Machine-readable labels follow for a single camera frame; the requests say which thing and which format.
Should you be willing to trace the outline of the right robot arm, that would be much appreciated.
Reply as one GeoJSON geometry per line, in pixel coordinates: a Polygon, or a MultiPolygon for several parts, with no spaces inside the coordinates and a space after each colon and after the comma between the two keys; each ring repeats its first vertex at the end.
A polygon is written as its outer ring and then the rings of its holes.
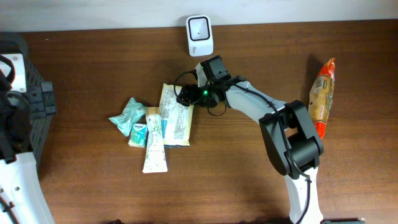
{"type": "Polygon", "coordinates": [[[306,106],[276,100],[255,89],[245,78],[232,77],[219,55],[190,71],[196,84],[175,91],[177,103],[207,109],[222,103],[255,121],[273,168],[287,185],[292,223],[322,223],[317,174],[324,147],[306,106]]]}

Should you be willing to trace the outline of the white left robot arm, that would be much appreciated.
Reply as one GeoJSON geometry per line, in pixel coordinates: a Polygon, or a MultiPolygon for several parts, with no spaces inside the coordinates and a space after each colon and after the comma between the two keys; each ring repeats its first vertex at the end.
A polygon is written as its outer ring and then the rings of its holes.
{"type": "Polygon", "coordinates": [[[1,223],[54,223],[30,144],[28,98],[11,90],[14,79],[1,74],[1,223]]]}

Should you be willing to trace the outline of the cream yellow snack bag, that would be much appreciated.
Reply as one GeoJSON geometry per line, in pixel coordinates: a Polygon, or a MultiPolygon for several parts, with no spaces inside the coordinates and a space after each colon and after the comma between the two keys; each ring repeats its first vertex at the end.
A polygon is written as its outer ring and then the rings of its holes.
{"type": "Polygon", "coordinates": [[[180,93],[182,87],[164,83],[160,97],[159,109],[164,146],[189,147],[194,106],[183,106],[178,103],[174,89],[180,93]]]}

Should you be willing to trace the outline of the orange spaghetti package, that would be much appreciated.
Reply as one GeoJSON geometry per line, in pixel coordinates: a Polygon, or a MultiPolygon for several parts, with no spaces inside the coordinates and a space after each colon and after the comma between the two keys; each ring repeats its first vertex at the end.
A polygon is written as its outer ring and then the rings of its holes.
{"type": "Polygon", "coordinates": [[[323,139],[326,124],[333,104],[335,88],[335,58],[329,59],[319,71],[310,90],[308,112],[314,127],[323,139]]]}

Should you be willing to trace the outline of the mint green wipes pack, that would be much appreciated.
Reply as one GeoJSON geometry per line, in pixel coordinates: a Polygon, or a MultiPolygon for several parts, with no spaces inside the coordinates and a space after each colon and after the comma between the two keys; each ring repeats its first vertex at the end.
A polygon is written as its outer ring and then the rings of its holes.
{"type": "Polygon", "coordinates": [[[110,117],[109,120],[117,126],[125,137],[128,137],[132,125],[137,123],[145,115],[146,110],[146,106],[138,103],[134,98],[130,98],[123,112],[118,116],[110,117]]]}

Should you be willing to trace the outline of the teal tissue packet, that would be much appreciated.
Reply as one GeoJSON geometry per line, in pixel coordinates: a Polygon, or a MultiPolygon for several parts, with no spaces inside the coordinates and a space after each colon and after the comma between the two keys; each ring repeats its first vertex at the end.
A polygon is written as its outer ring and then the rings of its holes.
{"type": "Polygon", "coordinates": [[[128,140],[128,144],[131,147],[141,147],[146,146],[147,139],[147,125],[135,123],[132,125],[131,135],[128,140]]]}

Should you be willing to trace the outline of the white bamboo print tube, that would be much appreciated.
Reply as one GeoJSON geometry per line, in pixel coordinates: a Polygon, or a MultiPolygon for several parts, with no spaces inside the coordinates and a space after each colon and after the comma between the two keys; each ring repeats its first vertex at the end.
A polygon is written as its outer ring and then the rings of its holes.
{"type": "Polygon", "coordinates": [[[159,173],[167,172],[167,161],[165,156],[161,116],[159,107],[149,107],[146,111],[146,122],[148,128],[147,149],[142,172],[159,173]]]}

